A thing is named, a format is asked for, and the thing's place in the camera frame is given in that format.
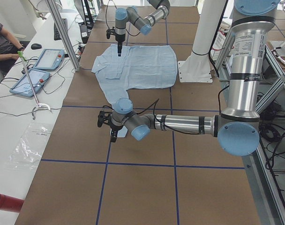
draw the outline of blue joint cap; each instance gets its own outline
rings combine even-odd
[[[257,130],[248,123],[231,122],[222,126],[217,134],[222,148],[235,156],[251,154],[259,145]]]
[[[150,128],[147,125],[140,125],[132,130],[131,135],[138,141],[141,141],[150,133]]]
[[[120,98],[114,105],[114,111],[119,114],[127,114],[132,111],[133,104],[130,99],[128,98]]]
[[[116,20],[124,20],[127,18],[127,15],[128,15],[127,10],[124,8],[117,8],[115,10],[115,19]]]
[[[152,27],[148,24],[144,25],[140,32],[143,34],[143,35],[148,35],[150,33],[150,31],[152,30]]]
[[[134,9],[137,12],[137,8],[135,6],[129,6],[130,8]]]
[[[237,11],[243,15],[263,15],[277,7],[280,0],[234,0]]]

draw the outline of person's arm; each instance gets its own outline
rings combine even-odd
[[[0,34],[2,36],[4,36],[8,41],[10,41],[17,49],[21,49],[23,48],[23,46],[21,45],[21,43],[19,42],[18,39],[15,38],[15,36],[13,36],[12,33],[10,33],[7,29],[5,29],[4,27],[2,27],[2,29],[0,30]]]
[[[18,58],[19,58],[19,54],[0,54],[0,61],[17,60]]]

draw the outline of keyboard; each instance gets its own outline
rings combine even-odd
[[[68,30],[68,20],[66,18],[62,18],[62,21],[63,21],[63,24],[66,28],[66,30]],[[60,33],[54,23],[54,41],[57,41],[57,40],[61,40],[61,37],[60,37]]]

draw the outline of tablet device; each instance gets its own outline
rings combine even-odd
[[[63,49],[44,49],[33,68],[54,71],[61,64],[63,58]]]
[[[33,83],[35,93],[37,93],[42,88],[42,86],[45,84],[45,82],[48,81],[50,77],[49,72],[33,68],[29,69],[29,75]],[[33,96],[33,91],[31,89],[27,75],[24,75],[21,79],[19,79],[19,81],[16,82],[16,84],[9,91],[13,94],[18,94],[26,97]]]

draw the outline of person's hand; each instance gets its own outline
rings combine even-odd
[[[20,57],[19,54],[11,54],[11,58],[13,60],[17,60],[19,57]]]

